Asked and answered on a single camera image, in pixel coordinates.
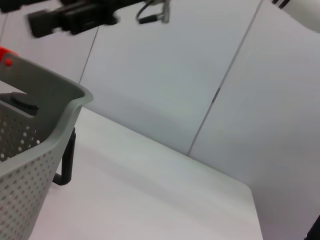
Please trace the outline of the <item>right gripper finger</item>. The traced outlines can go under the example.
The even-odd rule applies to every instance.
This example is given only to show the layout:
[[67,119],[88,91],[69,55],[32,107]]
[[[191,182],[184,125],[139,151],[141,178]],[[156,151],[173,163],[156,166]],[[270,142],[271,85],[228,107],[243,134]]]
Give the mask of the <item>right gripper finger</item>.
[[22,0],[0,0],[0,11],[2,13],[14,12],[19,10],[22,5]]

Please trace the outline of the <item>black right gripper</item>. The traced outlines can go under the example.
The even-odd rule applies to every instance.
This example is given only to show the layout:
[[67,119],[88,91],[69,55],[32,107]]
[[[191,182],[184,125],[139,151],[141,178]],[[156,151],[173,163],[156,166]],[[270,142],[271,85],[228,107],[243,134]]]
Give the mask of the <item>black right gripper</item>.
[[119,22],[116,11],[140,3],[139,0],[62,0],[62,8],[40,10],[26,16],[34,38],[60,29],[77,35],[93,28]]

